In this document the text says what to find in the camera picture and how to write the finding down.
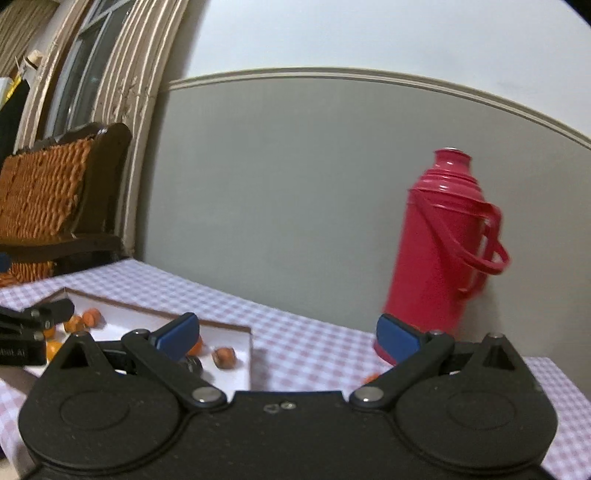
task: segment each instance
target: white tray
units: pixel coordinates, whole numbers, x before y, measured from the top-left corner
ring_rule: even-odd
[[[105,319],[105,325],[103,328],[90,330],[90,334],[97,341],[119,340],[124,334],[136,328],[157,330],[178,316],[97,297],[70,288],[63,288],[40,303],[65,298],[72,301],[78,315],[82,315],[85,310],[93,307],[99,309]],[[200,320],[199,325],[204,343],[202,354],[199,356],[203,364],[202,378],[223,390],[228,400],[232,399],[236,390],[250,390],[252,352],[250,328],[212,320]],[[64,331],[63,324],[57,326],[55,340],[64,342],[68,335]],[[235,369],[220,370],[213,363],[212,351],[222,346],[232,347],[236,351],[238,364]],[[45,368],[46,366],[25,367],[25,370],[40,377]]]

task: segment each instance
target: checkered tablecloth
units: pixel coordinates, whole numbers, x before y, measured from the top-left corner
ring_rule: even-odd
[[[375,355],[370,333],[259,305],[136,260],[5,288],[0,290],[0,304],[23,309],[65,286],[155,310],[191,311],[251,327],[254,390],[342,390],[348,396],[365,377],[389,368]],[[544,467],[560,480],[587,480],[591,403],[549,358],[526,360],[558,412],[558,433]],[[20,390],[0,380],[0,445],[20,472],[31,466],[17,427],[24,399]]]

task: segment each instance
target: window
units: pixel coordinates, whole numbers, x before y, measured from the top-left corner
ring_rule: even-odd
[[[96,0],[80,27],[51,102],[46,137],[88,123],[115,41],[135,0]]]

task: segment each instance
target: white wall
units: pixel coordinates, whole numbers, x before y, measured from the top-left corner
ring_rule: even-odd
[[[164,81],[365,67],[501,95],[591,135],[591,28],[563,0],[190,0]]]
[[[365,331],[387,295],[408,187],[433,150],[464,149],[503,211],[512,264],[469,303],[462,338],[504,332],[591,395],[589,149],[481,103],[375,82],[215,83],[162,94],[155,111],[139,258]]]

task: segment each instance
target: orange ball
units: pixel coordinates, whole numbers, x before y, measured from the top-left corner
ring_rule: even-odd
[[[48,362],[51,362],[53,360],[57,351],[60,348],[61,348],[61,342],[58,342],[57,340],[50,340],[49,342],[47,342],[46,356],[47,356]]]
[[[378,377],[379,377],[379,374],[371,374],[370,376],[365,378],[365,380],[363,381],[363,384],[365,385],[365,384],[371,383]]]
[[[64,322],[64,330],[67,333],[74,333],[84,330],[84,322],[82,321],[82,317],[80,317],[80,315],[72,315],[70,320]]]
[[[203,349],[203,339],[201,338],[201,335],[199,335],[199,339],[197,340],[197,343],[195,343],[195,345],[193,345],[193,347],[187,352],[187,355],[192,355],[192,356],[200,355],[202,349]]]
[[[50,329],[43,330],[43,336],[45,337],[46,340],[53,338],[53,336],[55,334],[56,334],[56,326],[55,325],[53,327],[51,327]]]
[[[96,327],[100,322],[100,312],[98,309],[88,309],[82,314],[82,321],[88,328]]]

